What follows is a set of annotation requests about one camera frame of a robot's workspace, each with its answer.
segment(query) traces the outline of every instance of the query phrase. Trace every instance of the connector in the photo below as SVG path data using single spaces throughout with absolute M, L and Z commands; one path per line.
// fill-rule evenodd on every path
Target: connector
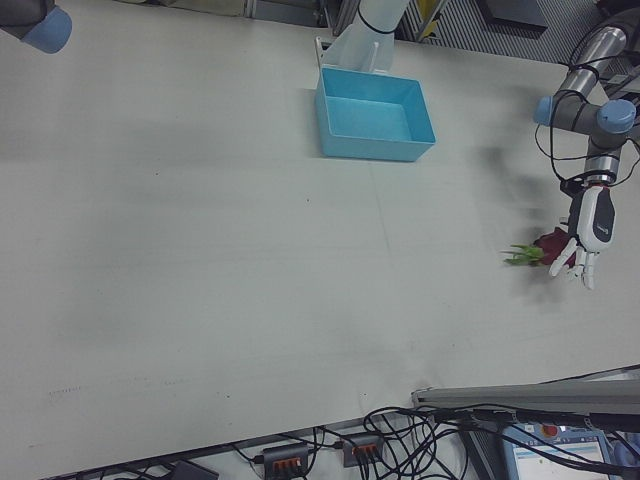
M 383 445 L 382 437 L 373 433 L 345 435 L 342 440 L 342 465 L 347 468 L 378 462 Z
M 264 480 L 290 480 L 303 477 L 309 468 L 309 447 L 304 443 L 294 443 L 281 447 L 265 448 Z

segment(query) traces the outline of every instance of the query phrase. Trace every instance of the white table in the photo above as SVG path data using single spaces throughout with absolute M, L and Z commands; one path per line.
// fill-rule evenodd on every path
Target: white table
M 595 292 L 502 263 L 568 211 L 530 120 L 562 67 L 400 44 L 437 145 L 328 159 L 317 31 L 61 4 L 61 53 L 0 38 L 3 477 L 637 363 L 635 179 Z

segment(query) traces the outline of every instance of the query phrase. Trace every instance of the screen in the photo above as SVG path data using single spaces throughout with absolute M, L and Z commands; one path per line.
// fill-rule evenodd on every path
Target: screen
M 525 441 L 524 443 L 535 447 L 537 450 L 551 453 L 561 458 L 574 458 L 552 447 L 541 445 L 535 440 Z M 604 461 L 597 437 L 558 438 L 555 443 L 563 450 L 577 453 L 589 460 Z M 521 447 L 515 447 L 513 454 L 516 458 L 519 480 L 609 480 L 609 477 L 605 474 L 572 470 Z

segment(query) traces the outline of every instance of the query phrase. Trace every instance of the gray robot arm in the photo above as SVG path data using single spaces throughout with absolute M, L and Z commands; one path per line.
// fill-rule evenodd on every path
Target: gray robot arm
M 640 8 L 612 17 L 588 41 L 577 63 L 552 97 L 540 100 L 534 119 L 538 124 L 573 131 L 589 137 L 584 172 L 561 180 L 561 190 L 572 198 L 568 229 L 571 240 L 551 265 L 558 275 L 576 253 L 570 273 L 593 289 L 598 255 L 613 241 L 615 209 L 611 187 L 618 176 L 620 153 L 634 126 L 636 107 L 627 100 L 591 104 L 587 97 L 612 58 L 636 50 Z
M 71 18 L 54 0 L 0 0 L 0 28 L 45 53 L 56 53 L 71 35 Z

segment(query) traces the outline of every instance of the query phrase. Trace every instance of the blue plastic bin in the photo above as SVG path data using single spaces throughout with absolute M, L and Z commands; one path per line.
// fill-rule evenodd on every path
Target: blue plastic bin
M 415 162 L 436 143 L 415 80 L 323 67 L 316 113 L 330 157 Z

